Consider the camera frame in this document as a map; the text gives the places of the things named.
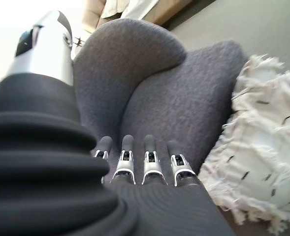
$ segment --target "black fingertip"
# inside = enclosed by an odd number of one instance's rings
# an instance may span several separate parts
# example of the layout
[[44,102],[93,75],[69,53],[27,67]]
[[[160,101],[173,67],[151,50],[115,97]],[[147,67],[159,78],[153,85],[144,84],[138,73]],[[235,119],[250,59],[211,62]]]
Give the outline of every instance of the black fingertip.
[[112,139],[109,136],[104,136],[100,142],[97,145],[97,150],[100,151],[107,151],[108,153],[110,153],[111,149],[112,149]]
[[132,151],[134,146],[134,138],[132,135],[125,135],[122,141],[122,150]]
[[153,135],[146,135],[144,138],[145,151],[153,152],[157,150],[156,139]]
[[182,154],[180,145],[177,141],[169,141],[166,144],[169,156]]

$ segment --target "robotic finger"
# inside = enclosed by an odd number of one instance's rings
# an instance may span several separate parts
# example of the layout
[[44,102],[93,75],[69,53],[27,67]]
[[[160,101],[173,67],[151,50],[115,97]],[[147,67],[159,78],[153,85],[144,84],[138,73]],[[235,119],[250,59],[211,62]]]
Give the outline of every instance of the robotic finger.
[[107,161],[109,159],[109,154],[112,149],[112,144],[113,144],[113,141],[111,137],[109,136],[103,137],[97,145],[97,148],[96,148],[97,151],[94,157],[102,158]]
[[122,152],[116,171],[111,182],[123,181],[136,184],[134,177],[134,159],[133,159],[133,143],[132,135],[126,135],[122,141]]
[[144,159],[144,178],[141,184],[159,182],[167,184],[162,174],[160,160],[157,156],[156,140],[153,135],[144,138],[145,159]]
[[167,149],[171,157],[174,186],[200,185],[200,181],[182,154],[178,143],[176,141],[169,141],[167,143]]

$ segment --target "gray fabric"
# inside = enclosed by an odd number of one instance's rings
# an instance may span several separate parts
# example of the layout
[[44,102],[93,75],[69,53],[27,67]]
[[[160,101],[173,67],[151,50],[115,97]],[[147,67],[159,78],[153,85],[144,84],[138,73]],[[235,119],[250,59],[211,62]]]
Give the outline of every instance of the gray fabric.
[[246,62],[239,44],[228,41],[188,53],[184,63],[153,75],[134,91],[124,114],[121,138],[135,137],[137,181],[143,174],[142,139],[153,134],[169,183],[170,159],[166,141],[175,139],[191,167],[198,172],[231,114],[235,79]]
[[162,28],[116,20],[92,34],[77,56],[74,79],[82,122],[99,139],[108,135],[114,141],[106,181],[116,169],[125,134],[135,137],[137,182],[142,181],[147,134],[158,140],[169,183],[168,140],[180,142],[198,172],[230,115],[231,92],[246,58],[232,41],[186,55]]
[[118,143],[126,104],[148,76],[183,62],[186,51],[167,30],[143,21],[114,20],[96,30],[74,61],[82,123]]

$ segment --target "robotic hand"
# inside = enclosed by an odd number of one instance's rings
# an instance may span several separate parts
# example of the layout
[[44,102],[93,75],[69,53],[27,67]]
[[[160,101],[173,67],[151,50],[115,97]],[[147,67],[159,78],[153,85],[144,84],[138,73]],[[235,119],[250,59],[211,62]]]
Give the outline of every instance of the robotic hand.
[[141,185],[130,135],[111,183],[101,183],[112,140],[91,157],[97,142],[80,124],[71,39],[66,17],[49,13],[23,34],[0,83],[0,236],[233,235],[176,142],[167,143],[175,186],[151,135]]

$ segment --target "white fringed pillow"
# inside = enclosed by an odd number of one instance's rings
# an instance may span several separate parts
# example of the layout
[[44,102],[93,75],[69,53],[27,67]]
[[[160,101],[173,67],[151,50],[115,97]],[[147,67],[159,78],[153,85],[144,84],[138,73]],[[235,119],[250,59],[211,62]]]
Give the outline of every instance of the white fringed pillow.
[[242,224],[290,227],[290,71],[277,58],[252,56],[237,78],[234,114],[203,164],[199,179],[216,205]]

